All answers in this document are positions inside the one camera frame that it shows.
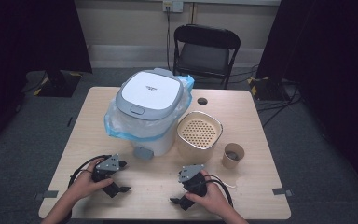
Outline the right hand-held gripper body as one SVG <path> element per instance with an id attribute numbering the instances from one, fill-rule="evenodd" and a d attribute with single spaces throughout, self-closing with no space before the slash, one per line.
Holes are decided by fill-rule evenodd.
<path id="1" fill-rule="evenodd" d="M 206 180 L 200 172 L 203 168 L 203 164 L 186 165 L 182 167 L 178 176 L 178 182 L 184 186 L 185 190 L 200 197 L 207 193 Z"/>

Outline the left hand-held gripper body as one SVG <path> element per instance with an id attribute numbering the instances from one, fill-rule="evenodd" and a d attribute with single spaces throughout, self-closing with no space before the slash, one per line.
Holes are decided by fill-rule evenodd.
<path id="1" fill-rule="evenodd" d="M 109 178 L 119 169 L 120 166 L 118 154 L 110 155 L 95 165 L 91 178 L 94 182 L 99 182 Z"/>

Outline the brown paper cup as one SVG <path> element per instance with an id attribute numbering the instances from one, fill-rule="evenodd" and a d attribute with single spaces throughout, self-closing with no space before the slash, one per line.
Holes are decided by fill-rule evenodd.
<path id="1" fill-rule="evenodd" d="M 225 168 L 234 169 L 244 158 L 243 147 L 236 143 L 229 143 L 225 146 L 222 164 Z"/>

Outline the white grey-lidded pedal trash can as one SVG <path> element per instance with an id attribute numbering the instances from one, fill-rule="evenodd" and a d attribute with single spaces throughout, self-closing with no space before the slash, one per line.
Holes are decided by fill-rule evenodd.
<path id="1" fill-rule="evenodd" d="M 112 128 L 131 141 L 136 157 L 151 160 L 164 155 L 173 144 L 184 94 L 184 84 L 172 72 L 160 68 L 140 71 L 116 95 Z"/>

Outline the person's right hand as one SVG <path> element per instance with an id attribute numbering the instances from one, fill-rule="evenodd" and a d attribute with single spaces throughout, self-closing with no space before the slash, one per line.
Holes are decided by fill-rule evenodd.
<path id="1" fill-rule="evenodd" d="M 185 196 L 190 201 L 202 205 L 207 211 L 222 217 L 225 212 L 231 209 L 231 206 L 215 183 L 207 183 L 206 187 L 207 193 L 204 196 L 190 192 L 187 192 Z"/>

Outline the person's left hand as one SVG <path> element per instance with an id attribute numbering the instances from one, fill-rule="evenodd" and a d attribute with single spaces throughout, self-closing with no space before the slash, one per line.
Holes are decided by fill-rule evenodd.
<path id="1" fill-rule="evenodd" d="M 80 172 L 74 183 L 68 189 L 71 199 L 80 200 L 83 199 L 96 190 L 105 188 L 113 183 L 111 178 L 107 178 L 98 182 L 92 180 L 92 172 L 97 163 L 101 159 L 95 159 L 89 163 L 89 166 Z"/>

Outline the clear blue-edged trash bag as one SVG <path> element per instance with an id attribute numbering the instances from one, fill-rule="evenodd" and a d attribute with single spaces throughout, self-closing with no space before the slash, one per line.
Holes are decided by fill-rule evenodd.
<path id="1" fill-rule="evenodd" d="M 162 137 L 192 101 L 192 76 L 163 76 L 150 70 L 131 76 L 104 115 L 109 136 L 131 141 Z"/>

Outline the beige perforated strainer bucket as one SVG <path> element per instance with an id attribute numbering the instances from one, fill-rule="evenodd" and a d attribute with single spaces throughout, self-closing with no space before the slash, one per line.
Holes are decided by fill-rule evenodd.
<path id="1" fill-rule="evenodd" d="M 192 111 L 180 120 L 176 132 L 180 156 L 188 164 L 200 164 L 213 156 L 223 125 L 204 112 Z"/>

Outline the grey tape strip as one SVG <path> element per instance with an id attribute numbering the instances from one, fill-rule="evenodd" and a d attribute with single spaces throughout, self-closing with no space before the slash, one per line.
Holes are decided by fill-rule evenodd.
<path id="1" fill-rule="evenodd" d="M 286 197 L 292 197 L 294 193 L 290 189 L 276 188 L 272 190 L 274 195 L 285 195 Z"/>
<path id="2" fill-rule="evenodd" d="M 58 193 L 57 190 L 46 190 L 44 192 L 36 193 L 34 199 L 36 201 L 43 201 L 45 198 L 56 198 Z"/>

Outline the black stand base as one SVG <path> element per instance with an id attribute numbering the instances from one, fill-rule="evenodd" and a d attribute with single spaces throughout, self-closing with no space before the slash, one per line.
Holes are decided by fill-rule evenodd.
<path id="1" fill-rule="evenodd" d="M 35 91 L 35 96 L 70 98 L 82 78 L 78 73 L 61 70 L 47 70 L 46 73 L 47 77 Z"/>

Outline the black yellow-striped floor box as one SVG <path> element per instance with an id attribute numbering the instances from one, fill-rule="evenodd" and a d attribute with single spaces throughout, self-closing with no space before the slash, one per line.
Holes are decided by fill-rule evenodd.
<path id="1" fill-rule="evenodd" d="M 277 82 L 269 77 L 261 79 L 248 78 L 247 82 L 251 94 L 256 100 L 260 101 L 288 101 L 289 96 L 281 82 Z"/>

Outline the black folding chair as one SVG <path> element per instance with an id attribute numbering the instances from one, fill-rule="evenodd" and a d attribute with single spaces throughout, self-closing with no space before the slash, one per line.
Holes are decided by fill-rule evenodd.
<path id="1" fill-rule="evenodd" d="M 241 46 L 232 31 L 198 24 L 175 29 L 172 72 L 220 79 L 227 88 Z"/>

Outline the black curtain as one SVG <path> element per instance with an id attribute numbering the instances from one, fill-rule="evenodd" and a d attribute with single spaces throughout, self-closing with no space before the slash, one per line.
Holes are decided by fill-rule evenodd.
<path id="1" fill-rule="evenodd" d="M 257 75 L 298 82 L 358 174 L 358 0 L 281 0 Z"/>
<path id="2" fill-rule="evenodd" d="M 0 132 L 32 71 L 90 73 L 75 0 L 0 0 Z"/>

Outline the white wall outlet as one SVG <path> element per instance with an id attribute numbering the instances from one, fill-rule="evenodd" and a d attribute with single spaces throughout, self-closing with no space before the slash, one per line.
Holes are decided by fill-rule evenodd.
<path id="1" fill-rule="evenodd" d="M 164 12 L 182 13 L 184 10 L 184 2 L 180 0 L 163 0 L 162 10 Z"/>

